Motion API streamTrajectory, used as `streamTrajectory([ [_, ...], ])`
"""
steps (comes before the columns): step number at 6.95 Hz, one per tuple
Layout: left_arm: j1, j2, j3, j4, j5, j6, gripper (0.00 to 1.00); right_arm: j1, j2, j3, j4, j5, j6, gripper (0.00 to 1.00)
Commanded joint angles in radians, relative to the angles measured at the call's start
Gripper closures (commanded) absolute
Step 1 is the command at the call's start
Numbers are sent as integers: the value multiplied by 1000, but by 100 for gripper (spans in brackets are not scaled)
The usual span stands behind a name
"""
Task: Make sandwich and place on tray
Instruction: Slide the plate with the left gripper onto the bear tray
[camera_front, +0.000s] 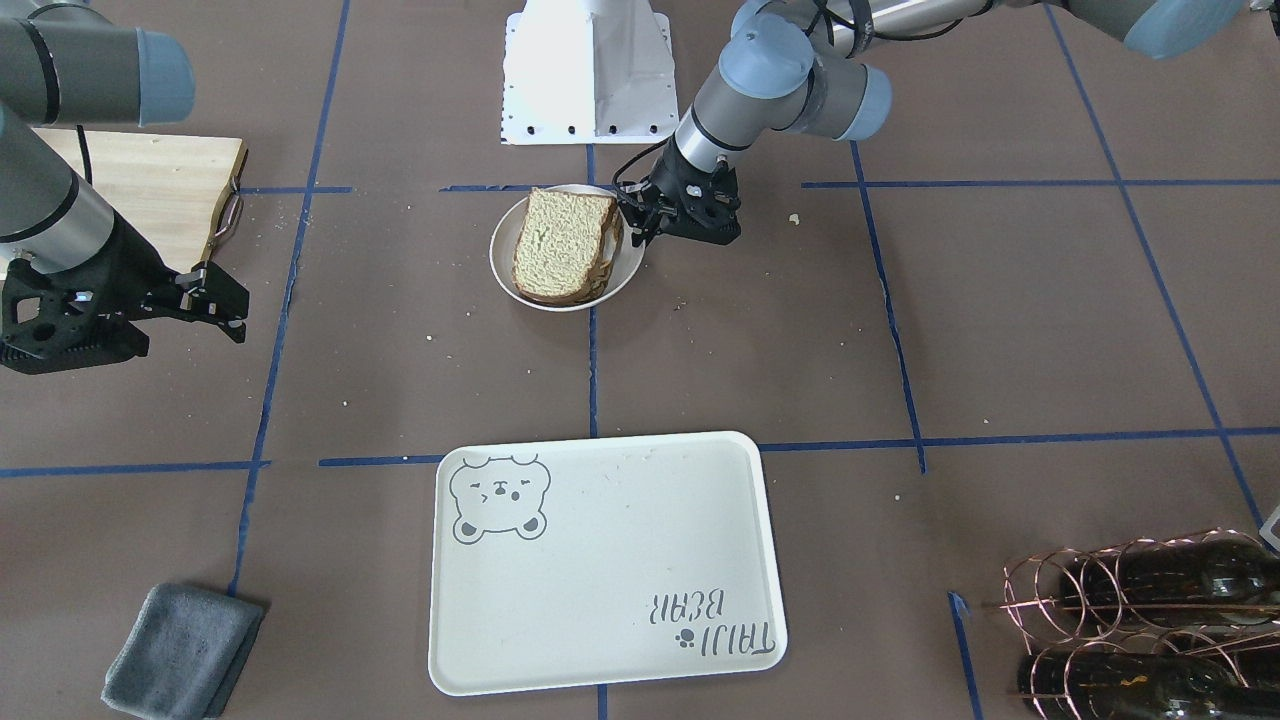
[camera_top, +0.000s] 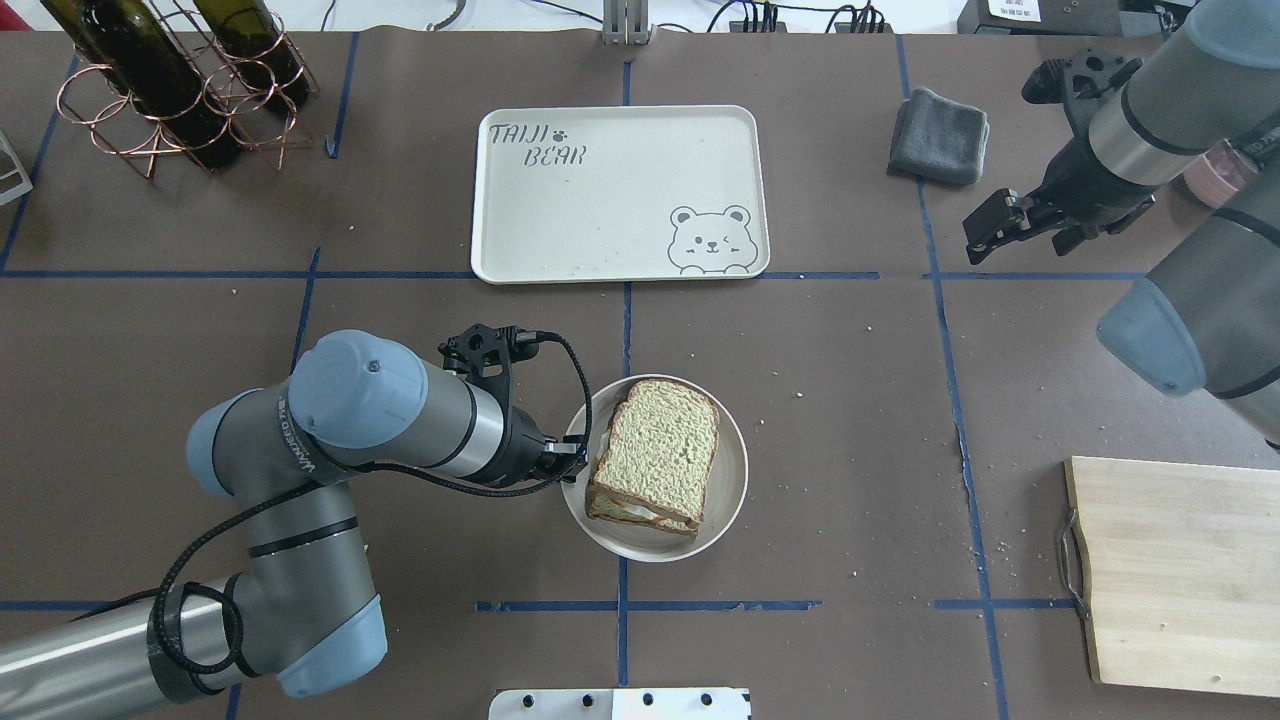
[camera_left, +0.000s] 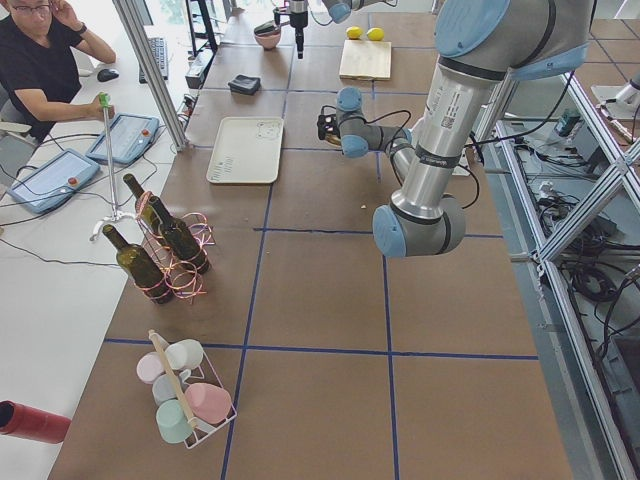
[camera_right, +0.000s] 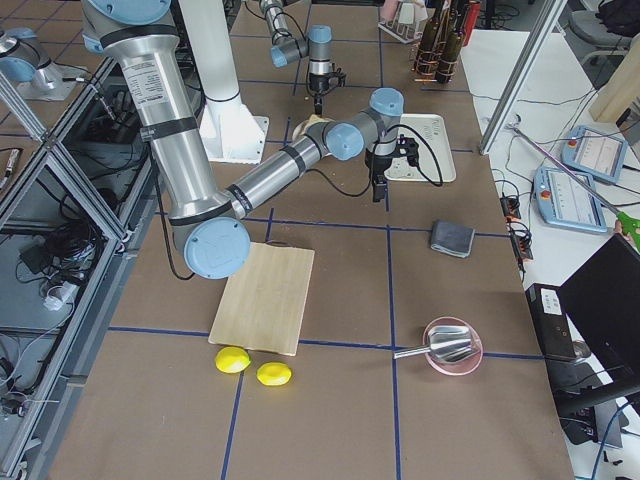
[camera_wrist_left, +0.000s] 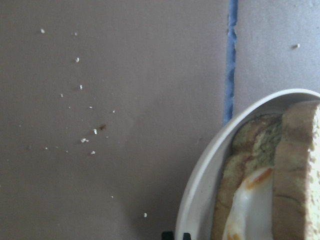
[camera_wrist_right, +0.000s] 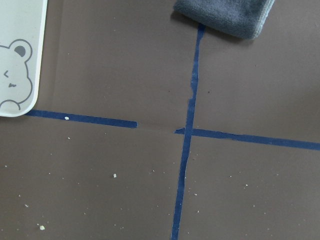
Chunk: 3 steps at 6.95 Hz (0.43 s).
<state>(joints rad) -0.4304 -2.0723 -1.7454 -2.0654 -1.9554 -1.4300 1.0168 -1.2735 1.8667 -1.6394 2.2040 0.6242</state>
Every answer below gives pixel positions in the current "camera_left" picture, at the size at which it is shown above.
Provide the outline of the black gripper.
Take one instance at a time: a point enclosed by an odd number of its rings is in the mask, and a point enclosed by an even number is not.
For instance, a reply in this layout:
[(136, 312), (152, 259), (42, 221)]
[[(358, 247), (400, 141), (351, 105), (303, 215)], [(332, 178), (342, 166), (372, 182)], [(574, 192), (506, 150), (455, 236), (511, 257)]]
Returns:
[(340, 145), (341, 137), (337, 125), (337, 114), (335, 108), (330, 105), (323, 105), (320, 108), (316, 121), (317, 136), (320, 141), (325, 141), (331, 145)]
[(295, 28), (296, 54), (298, 59), (304, 58), (304, 28), (308, 26), (308, 1), (290, 0), (283, 1), (273, 9), (274, 21), (277, 25), (283, 25), (284, 17)]

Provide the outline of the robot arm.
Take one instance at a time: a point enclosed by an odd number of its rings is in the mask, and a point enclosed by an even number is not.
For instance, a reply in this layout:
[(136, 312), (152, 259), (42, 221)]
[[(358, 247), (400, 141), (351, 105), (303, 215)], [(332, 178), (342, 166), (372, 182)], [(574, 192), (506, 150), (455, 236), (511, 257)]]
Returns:
[(465, 216), (446, 187), (481, 106), (506, 75), (533, 80), (577, 69), (594, 12), (592, 1), (447, 1), (436, 19), (425, 111), (413, 128), (366, 120), (354, 87), (338, 93), (334, 114), (319, 115), (319, 138), (344, 156), (382, 151), (396, 169), (402, 186), (373, 215), (384, 256), (439, 255), (460, 244)]
[[(330, 20), (334, 23), (342, 23), (348, 19), (353, 11), (358, 11), (366, 6), (377, 3), (377, 0), (352, 1), (352, 0), (322, 0), (322, 5), (327, 10)], [(289, 26), (294, 30), (294, 40), (298, 59), (304, 58), (305, 29), (309, 25), (309, 2), (307, 0), (284, 1), (281, 6), (273, 9), (273, 26), (279, 29), (285, 17)]]

